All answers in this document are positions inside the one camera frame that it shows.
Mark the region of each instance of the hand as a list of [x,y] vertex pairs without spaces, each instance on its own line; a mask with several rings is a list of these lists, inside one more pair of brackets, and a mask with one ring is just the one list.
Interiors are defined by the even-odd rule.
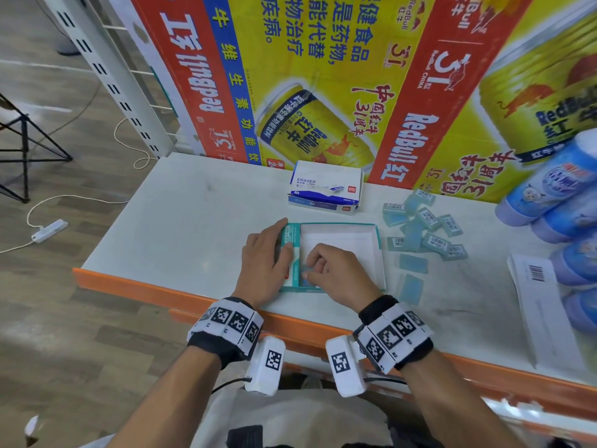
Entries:
[[288,219],[283,218],[259,234],[249,234],[243,247],[241,274],[232,295],[250,303],[254,309],[271,301],[280,291],[293,261],[294,248],[288,242],[282,247],[278,262],[273,262],[276,240],[287,223]]
[[317,244],[306,263],[313,271],[303,272],[304,279],[356,312],[383,295],[351,251]]

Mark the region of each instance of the open cardboard box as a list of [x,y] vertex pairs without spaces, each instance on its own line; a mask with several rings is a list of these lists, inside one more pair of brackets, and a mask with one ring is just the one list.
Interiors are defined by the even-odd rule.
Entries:
[[352,251],[380,290],[386,288],[382,242],[372,223],[289,223],[280,233],[280,247],[294,245],[294,262],[280,292],[324,292],[301,277],[307,255],[319,243]]

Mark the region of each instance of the person's left hand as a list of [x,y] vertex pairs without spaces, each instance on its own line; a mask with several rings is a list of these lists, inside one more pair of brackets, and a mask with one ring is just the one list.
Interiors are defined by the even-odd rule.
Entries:
[[278,262],[273,261],[276,240],[287,223],[288,219],[283,218],[259,234],[249,234],[243,247],[241,274],[232,295],[250,303],[254,309],[276,296],[293,261],[291,242],[283,246]]

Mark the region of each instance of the forearm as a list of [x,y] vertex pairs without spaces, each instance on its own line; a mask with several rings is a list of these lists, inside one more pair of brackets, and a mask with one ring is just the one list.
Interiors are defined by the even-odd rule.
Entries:
[[190,346],[153,385],[109,448],[188,448],[205,412],[220,358]]
[[440,352],[433,350],[400,372],[433,436],[446,448],[524,448]]

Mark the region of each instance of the black tripod stand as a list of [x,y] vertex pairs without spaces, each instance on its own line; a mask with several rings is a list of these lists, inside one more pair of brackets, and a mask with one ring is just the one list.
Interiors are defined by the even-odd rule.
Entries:
[[[52,138],[50,138],[41,128],[39,128],[30,118],[28,115],[23,113],[19,110],[15,105],[11,103],[6,97],[0,94],[0,107],[5,110],[12,110],[19,113],[19,116],[16,119],[13,119],[8,124],[4,124],[4,122],[0,122],[0,131],[4,129],[8,129],[11,132],[16,133],[17,135],[21,136],[21,148],[20,149],[0,149],[0,152],[20,152],[21,158],[19,159],[0,159],[0,164],[8,164],[8,163],[17,163],[23,164],[23,196],[18,195],[17,193],[13,192],[6,186],[0,184],[0,194],[7,195],[11,198],[20,201],[21,203],[28,203],[29,202],[29,164],[32,162],[71,162],[73,159],[67,151],[62,149],[58,143],[56,143]],[[17,129],[12,128],[11,126],[15,124],[20,124],[20,131]],[[33,138],[29,138],[29,124],[35,127],[39,133],[41,133],[49,142],[51,142],[57,151],[52,149],[51,147],[44,146],[40,142],[35,141]],[[45,150],[50,151],[52,154],[57,155],[60,157],[59,159],[30,159],[29,158],[29,142],[33,142],[38,146],[41,146]]]

